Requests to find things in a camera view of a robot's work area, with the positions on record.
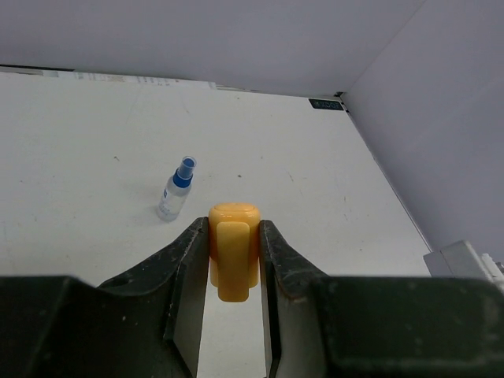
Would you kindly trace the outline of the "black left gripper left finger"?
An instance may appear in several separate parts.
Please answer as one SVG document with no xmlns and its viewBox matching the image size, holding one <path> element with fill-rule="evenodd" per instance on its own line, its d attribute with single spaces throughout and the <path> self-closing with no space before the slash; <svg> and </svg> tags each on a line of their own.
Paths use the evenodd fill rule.
<svg viewBox="0 0 504 378">
<path fill-rule="evenodd" d="M 4 377 L 194 377 L 209 222 L 99 286 L 73 276 L 1 279 Z"/>
</svg>

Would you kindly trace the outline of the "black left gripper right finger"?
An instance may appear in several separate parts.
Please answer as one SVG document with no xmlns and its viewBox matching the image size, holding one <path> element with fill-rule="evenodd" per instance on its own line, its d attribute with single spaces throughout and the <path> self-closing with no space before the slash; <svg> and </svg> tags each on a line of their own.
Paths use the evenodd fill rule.
<svg viewBox="0 0 504 378">
<path fill-rule="evenodd" d="M 477 279 L 330 276 L 259 225 L 269 377 L 500 377 L 503 293 Z"/>
</svg>

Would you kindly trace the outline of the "yellow highlighter cap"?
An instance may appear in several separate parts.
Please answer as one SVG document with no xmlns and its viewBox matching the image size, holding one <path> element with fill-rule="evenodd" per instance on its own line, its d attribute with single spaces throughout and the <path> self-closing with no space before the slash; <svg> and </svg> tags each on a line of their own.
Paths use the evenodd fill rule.
<svg viewBox="0 0 504 378">
<path fill-rule="evenodd" d="M 258 284 L 258 207 L 226 202 L 209 211 L 209 277 L 223 302 L 245 302 Z"/>
</svg>

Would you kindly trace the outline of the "clear blue spray bottle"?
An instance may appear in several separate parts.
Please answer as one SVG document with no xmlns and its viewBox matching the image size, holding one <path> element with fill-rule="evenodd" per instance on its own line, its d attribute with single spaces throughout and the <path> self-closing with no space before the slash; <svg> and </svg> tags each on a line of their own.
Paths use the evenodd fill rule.
<svg viewBox="0 0 504 378">
<path fill-rule="evenodd" d="M 157 205 L 157 215 L 161 220 L 171 222 L 179 216 L 191 191 L 196 165 L 197 161 L 192 156 L 186 156 L 169 177 Z"/>
</svg>

